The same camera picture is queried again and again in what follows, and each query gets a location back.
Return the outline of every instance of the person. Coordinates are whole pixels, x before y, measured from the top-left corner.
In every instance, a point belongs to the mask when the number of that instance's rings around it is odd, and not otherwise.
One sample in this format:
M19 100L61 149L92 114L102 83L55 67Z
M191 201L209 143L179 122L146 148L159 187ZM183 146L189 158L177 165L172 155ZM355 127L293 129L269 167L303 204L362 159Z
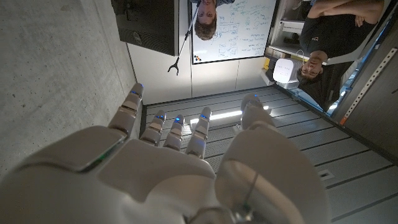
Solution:
M377 24L383 7L383 0L317 0L300 36L310 59L297 70L297 79L313 80L323 73L322 62L356 50Z
M213 38L217 28L216 8L223 4L234 3L235 0L201 0L195 21L195 33L201 40Z

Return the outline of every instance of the black shirt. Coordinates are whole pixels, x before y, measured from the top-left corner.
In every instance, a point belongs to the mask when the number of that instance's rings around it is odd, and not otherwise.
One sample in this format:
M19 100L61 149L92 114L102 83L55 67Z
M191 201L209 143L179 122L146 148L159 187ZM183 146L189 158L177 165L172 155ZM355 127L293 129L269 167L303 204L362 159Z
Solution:
M308 53L324 51L328 58L345 55L356 50L374 26L364 21L356 27L355 16L351 14L306 18L300 45Z

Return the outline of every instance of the monitor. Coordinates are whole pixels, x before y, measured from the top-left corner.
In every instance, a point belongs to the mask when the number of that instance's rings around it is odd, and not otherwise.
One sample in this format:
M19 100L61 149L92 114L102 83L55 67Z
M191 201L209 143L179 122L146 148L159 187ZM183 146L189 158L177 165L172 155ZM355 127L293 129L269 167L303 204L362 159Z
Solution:
M120 40L178 55L179 0L111 0Z

